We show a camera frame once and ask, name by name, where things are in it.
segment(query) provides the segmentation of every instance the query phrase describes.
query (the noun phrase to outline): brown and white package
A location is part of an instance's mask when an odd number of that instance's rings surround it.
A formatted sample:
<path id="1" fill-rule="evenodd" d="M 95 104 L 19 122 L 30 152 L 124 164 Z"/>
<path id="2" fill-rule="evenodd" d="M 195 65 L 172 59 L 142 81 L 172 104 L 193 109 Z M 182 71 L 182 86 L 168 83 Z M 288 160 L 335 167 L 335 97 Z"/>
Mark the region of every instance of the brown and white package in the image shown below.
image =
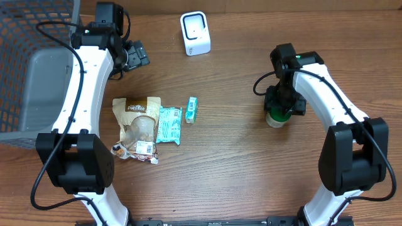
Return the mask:
<path id="1" fill-rule="evenodd" d="M 122 159 L 132 157 L 158 164 L 155 134 L 159 121 L 161 99 L 114 99 L 113 113 L 120 125 L 120 141 L 111 152 Z"/>

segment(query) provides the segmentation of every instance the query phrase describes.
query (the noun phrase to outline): white container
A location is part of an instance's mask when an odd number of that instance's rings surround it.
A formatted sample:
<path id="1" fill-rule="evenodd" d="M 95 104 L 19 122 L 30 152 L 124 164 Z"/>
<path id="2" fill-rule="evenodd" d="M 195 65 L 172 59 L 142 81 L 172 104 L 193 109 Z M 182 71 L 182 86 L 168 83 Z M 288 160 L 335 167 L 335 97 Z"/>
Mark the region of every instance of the white container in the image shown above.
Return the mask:
<path id="1" fill-rule="evenodd" d="M 185 13 L 180 18 L 180 23 L 188 56 L 208 53 L 211 50 L 207 17 L 203 12 Z"/>

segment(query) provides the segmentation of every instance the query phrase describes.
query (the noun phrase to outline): wooden table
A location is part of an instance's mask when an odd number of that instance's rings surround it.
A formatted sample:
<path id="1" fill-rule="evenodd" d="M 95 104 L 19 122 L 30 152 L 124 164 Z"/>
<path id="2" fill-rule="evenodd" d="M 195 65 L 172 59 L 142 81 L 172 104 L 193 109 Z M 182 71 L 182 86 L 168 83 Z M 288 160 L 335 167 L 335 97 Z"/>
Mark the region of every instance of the wooden table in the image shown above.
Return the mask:
<path id="1" fill-rule="evenodd" d="M 190 96 L 199 99 L 197 123 L 183 123 L 179 147 L 158 145 L 158 165 L 116 158 L 113 184 L 136 220 L 294 215 L 310 201 L 321 183 L 321 122 L 308 106 L 306 116 L 273 129 L 264 120 L 264 98 L 252 92 L 254 82 L 273 69 L 271 50 L 288 42 L 298 53 L 317 51 L 350 100 L 385 119 L 389 160 L 402 181 L 402 11 L 211 14 L 212 51 L 193 57 L 185 54 L 179 19 L 133 16 L 131 39 L 143 42 L 151 64 L 109 82 L 100 113 L 100 136 L 111 147 L 119 139 L 112 99 L 156 96 L 163 106 L 178 107 Z M 267 78 L 258 90 L 276 83 Z M 45 212 L 31 206 L 41 167 L 35 150 L 1 146 L 0 225 L 92 220 L 81 203 Z M 387 177 L 365 195 L 389 190 Z M 385 203 L 355 201 L 345 214 L 356 225 L 401 225 L 401 192 Z M 36 199 L 49 205 L 69 197 L 45 176 Z"/>

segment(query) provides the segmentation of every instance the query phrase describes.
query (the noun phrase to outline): gray bin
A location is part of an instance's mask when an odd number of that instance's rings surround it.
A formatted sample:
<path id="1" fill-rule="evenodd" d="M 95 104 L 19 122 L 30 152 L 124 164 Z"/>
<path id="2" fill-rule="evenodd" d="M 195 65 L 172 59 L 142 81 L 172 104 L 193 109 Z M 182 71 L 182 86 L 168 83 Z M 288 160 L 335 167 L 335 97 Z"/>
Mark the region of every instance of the gray bin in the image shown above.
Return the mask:
<path id="1" fill-rule="evenodd" d="M 79 23 L 79 0 L 0 0 L 0 143 L 35 148 L 50 132 L 70 81 L 73 55 L 35 29 L 40 21 Z M 69 43 L 75 31 L 42 27 Z"/>

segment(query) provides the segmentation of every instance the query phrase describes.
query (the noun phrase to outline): wood grain surface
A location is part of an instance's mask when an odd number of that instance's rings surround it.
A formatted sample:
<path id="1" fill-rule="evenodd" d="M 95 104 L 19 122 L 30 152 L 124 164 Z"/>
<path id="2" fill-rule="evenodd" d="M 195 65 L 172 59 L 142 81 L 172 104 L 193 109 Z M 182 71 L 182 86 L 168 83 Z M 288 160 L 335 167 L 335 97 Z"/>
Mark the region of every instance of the wood grain surface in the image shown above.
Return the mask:
<path id="1" fill-rule="evenodd" d="M 81 13 L 95 14 L 99 0 L 81 0 Z M 114 0 L 130 14 L 266 13 L 305 11 L 396 10 L 402 0 Z"/>
<path id="2" fill-rule="evenodd" d="M 93 17 L 84 17 L 87 23 Z M 292 42 L 317 51 L 338 86 L 361 110 L 389 126 L 388 156 L 402 180 L 402 11 L 249 13 L 208 15 L 212 51 L 188 57 L 180 15 L 133 16 L 132 40 L 141 40 L 151 64 L 106 85 L 100 137 L 119 139 L 112 112 L 118 97 L 161 97 L 163 106 L 186 107 L 197 96 L 195 125 L 183 122 L 182 143 L 159 144 L 160 163 L 116 158 L 114 187 L 136 220 L 207 220 L 294 215 L 321 183 L 318 158 L 324 129 L 308 106 L 281 129 L 264 120 L 254 82 L 273 67 L 269 54 Z M 276 84 L 267 78 L 258 90 Z M 51 211 L 30 204 L 42 167 L 35 150 L 0 146 L 0 225 L 73 225 L 92 220 L 81 203 Z M 390 180 L 367 196 L 384 196 Z M 345 215 L 356 225 L 401 225 L 402 190 L 385 203 L 355 201 Z M 70 198 L 47 176 L 41 205 Z"/>

